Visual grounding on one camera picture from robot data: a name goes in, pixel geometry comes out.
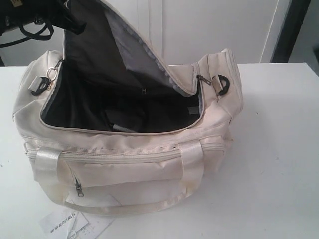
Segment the table surface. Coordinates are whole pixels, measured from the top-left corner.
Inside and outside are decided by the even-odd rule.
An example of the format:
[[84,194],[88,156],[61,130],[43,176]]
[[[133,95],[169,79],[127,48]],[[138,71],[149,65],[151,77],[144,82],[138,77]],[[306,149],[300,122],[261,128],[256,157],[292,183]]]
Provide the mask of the table surface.
[[[319,238],[319,78],[304,63],[239,65],[244,110],[218,174],[179,205],[118,217],[99,238]],[[24,67],[0,68],[0,239],[44,239],[60,206],[33,180],[11,118]]]

